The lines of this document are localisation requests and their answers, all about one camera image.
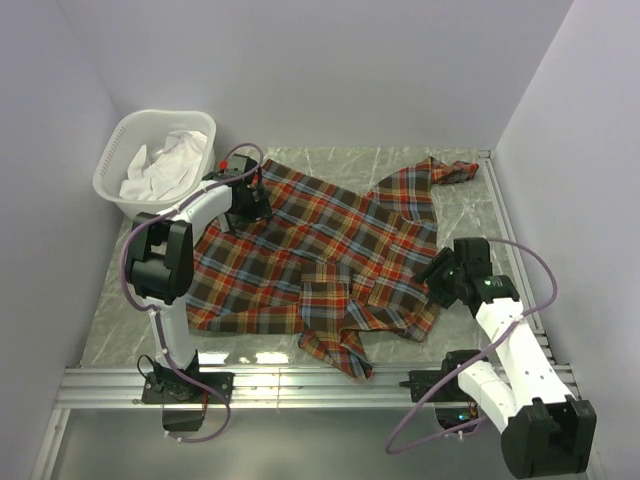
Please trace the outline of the red brown plaid shirt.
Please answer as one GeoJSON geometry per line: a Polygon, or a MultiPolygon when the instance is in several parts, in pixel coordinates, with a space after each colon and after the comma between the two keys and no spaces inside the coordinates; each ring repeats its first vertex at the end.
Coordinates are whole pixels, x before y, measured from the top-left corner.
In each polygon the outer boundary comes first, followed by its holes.
{"type": "Polygon", "coordinates": [[[362,333],[421,342],[439,311],[415,281],[437,253],[432,188],[470,181],[477,171],[475,163],[427,158],[360,195],[267,161],[273,217],[232,233],[208,226],[194,254],[189,325],[291,334],[346,375],[371,377],[362,333]]]}

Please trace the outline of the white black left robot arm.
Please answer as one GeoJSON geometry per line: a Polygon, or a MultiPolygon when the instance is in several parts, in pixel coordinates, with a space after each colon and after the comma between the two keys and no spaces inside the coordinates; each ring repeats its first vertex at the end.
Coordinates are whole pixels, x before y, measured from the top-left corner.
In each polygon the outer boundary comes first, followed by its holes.
{"type": "Polygon", "coordinates": [[[189,402],[208,390],[191,341],[186,294],[194,278],[194,249],[217,219],[224,232],[272,217],[262,180],[263,158],[232,153],[196,189],[157,214],[134,218],[121,253],[128,301],[148,314],[156,345],[145,387],[189,402]]]}

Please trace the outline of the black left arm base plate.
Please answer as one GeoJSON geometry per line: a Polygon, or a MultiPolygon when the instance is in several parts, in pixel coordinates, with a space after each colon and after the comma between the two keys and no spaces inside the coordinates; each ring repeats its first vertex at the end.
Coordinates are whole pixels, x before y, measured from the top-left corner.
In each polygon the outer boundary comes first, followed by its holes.
{"type": "MultiPolygon", "coordinates": [[[[226,372],[199,372],[196,380],[215,390],[225,400],[231,398],[234,374],[226,372]]],[[[222,404],[223,401],[208,390],[176,376],[172,370],[160,375],[150,373],[143,387],[141,402],[150,405],[170,404],[222,404]]]]}

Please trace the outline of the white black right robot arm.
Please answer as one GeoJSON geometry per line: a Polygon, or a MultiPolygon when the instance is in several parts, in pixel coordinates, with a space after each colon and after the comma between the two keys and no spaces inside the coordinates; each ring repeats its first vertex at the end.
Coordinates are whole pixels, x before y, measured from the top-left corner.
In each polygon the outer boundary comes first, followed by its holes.
{"type": "Polygon", "coordinates": [[[416,401],[443,393],[449,401],[474,402],[499,431],[506,467],[517,479],[583,473],[595,409],[551,365],[527,321],[535,310],[524,307],[509,276],[494,273],[490,244],[457,238],[414,278],[437,305],[465,305],[490,341],[483,350],[448,353],[440,378],[416,401]]]}

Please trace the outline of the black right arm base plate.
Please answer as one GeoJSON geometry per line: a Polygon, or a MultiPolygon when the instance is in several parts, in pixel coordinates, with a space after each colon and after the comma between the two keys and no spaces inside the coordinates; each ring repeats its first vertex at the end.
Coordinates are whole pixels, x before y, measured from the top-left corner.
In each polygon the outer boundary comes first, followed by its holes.
{"type": "MultiPolygon", "coordinates": [[[[408,378],[401,381],[399,386],[409,389],[411,401],[417,403],[445,375],[446,373],[442,370],[411,370],[408,372],[408,378]]],[[[468,396],[451,380],[435,392],[429,401],[444,403],[462,402],[467,399],[468,396]]]]}

